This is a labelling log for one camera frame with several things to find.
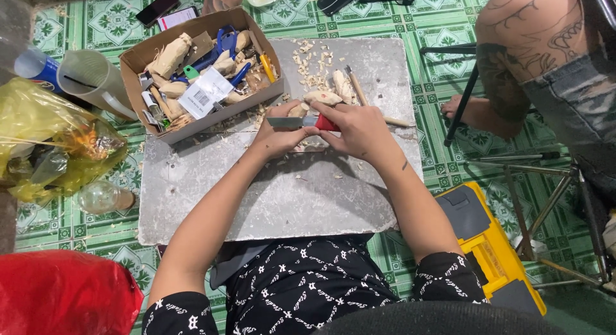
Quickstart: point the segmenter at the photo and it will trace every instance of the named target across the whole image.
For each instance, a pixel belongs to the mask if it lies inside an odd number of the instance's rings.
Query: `red plastic bag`
[[[127,335],[143,293],[131,273],[96,255],[0,255],[0,334]]]

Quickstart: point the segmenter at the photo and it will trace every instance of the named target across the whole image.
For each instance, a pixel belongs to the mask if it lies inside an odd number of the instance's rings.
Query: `smartphone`
[[[170,29],[174,25],[179,25],[182,22],[194,19],[197,16],[199,16],[199,13],[194,6],[191,6],[157,19],[158,27],[160,27],[160,31],[162,32]]]
[[[318,0],[317,7],[323,11],[323,14],[326,16],[332,16],[352,1],[354,0]]]
[[[151,27],[158,17],[165,15],[179,3],[180,0],[155,0],[137,13],[137,20],[143,23],[144,26]]]

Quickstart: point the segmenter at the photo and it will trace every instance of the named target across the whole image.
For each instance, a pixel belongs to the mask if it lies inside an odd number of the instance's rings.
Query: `black shirt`
[[[489,303],[465,258],[430,254],[417,267],[410,301]],[[227,281],[226,333],[310,334],[363,308],[400,302],[352,239],[323,237],[276,241]],[[208,298],[180,292],[154,303],[143,334],[218,334]]]

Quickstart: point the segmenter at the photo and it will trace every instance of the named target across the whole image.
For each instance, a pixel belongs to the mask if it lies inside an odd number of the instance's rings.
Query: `green tiled floor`
[[[134,13],[153,0],[88,0],[60,4],[36,16],[35,44],[54,58],[66,50],[90,48],[106,55],[112,63],[132,45],[158,32],[144,29]],[[465,181],[477,181],[486,193],[493,213],[507,234],[518,234],[509,191],[497,169],[466,168],[466,158],[502,152],[532,151],[554,144],[553,133],[540,116],[527,118],[523,132],[510,142],[469,128],[460,129],[450,148],[444,148],[447,126],[439,113],[442,103],[461,93],[473,68],[473,59],[452,59],[450,55],[419,54],[423,46],[446,46],[474,42],[473,25],[488,0],[419,0],[411,7],[390,3],[354,2],[333,17],[317,11],[314,0],[279,0],[272,6],[244,6],[268,37],[402,38],[412,79],[415,116],[421,146],[421,161],[428,189],[438,193]],[[203,0],[181,0],[180,8]],[[482,87],[475,87],[481,94]],[[139,194],[144,130],[139,124],[108,117],[129,140],[129,157],[104,178]],[[516,188],[528,221],[536,216],[558,180],[538,174],[515,174]],[[546,257],[582,272],[596,271],[588,231],[574,215],[573,190],[550,214],[535,238],[546,243]],[[158,255],[154,247],[137,242],[137,207],[128,211],[88,215],[82,213],[75,197],[59,197],[43,207],[21,204],[17,219],[17,250],[74,249],[116,260],[131,270],[147,295]],[[370,253],[392,288],[401,297],[410,293],[414,262],[402,238],[396,233],[376,235]],[[557,271],[531,263],[527,266],[533,282],[563,279]],[[224,291],[208,291],[221,332],[224,329]],[[141,317],[133,333],[141,327]]]

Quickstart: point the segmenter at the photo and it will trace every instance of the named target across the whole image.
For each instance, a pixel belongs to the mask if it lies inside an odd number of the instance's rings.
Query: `knife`
[[[320,130],[340,132],[340,128],[334,122],[327,119],[323,114],[307,117],[267,117],[267,121],[273,127],[297,128],[300,126],[315,126]]]

